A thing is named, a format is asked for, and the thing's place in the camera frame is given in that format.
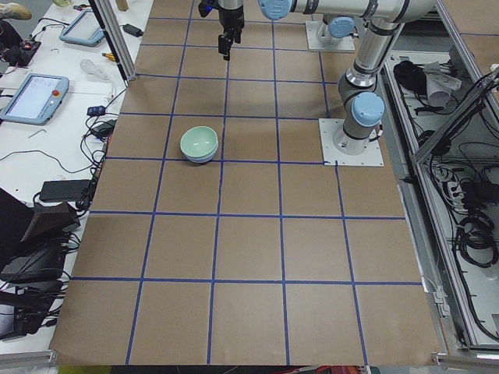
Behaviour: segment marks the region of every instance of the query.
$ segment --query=mounting plate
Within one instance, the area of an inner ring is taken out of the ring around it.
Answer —
[[[359,156],[350,156],[342,153],[333,144],[333,135],[335,131],[343,126],[344,119],[331,118],[319,119],[320,141],[322,143],[322,155],[324,165],[335,166],[384,166],[383,156],[381,155],[380,144],[378,141],[369,143],[366,150]],[[373,130],[371,138],[376,136]]]
[[[356,50],[352,37],[344,37],[337,44],[324,44],[317,39],[317,31],[322,21],[306,21],[306,39],[309,43],[309,50],[324,52],[353,53]]]

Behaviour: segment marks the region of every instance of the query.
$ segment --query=blue joint cap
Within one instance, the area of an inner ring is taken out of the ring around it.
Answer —
[[[277,21],[289,14],[292,0],[258,0],[258,4],[266,18]]]
[[[336,38],[347,37],[355,29],[352,17],[336,17],[329,22],[329,33]]]
[[[362,92],[352,103],[353,118],[363,127],[374,127],[384,114],[384,102],[372,92]]]

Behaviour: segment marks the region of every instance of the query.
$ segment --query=green bowl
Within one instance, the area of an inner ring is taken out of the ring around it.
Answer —
[[[180,139],[180,150],[184,156],[198,164],[211,160],[217,153],[217,149],[218,135],[210,127],[193,127]]]

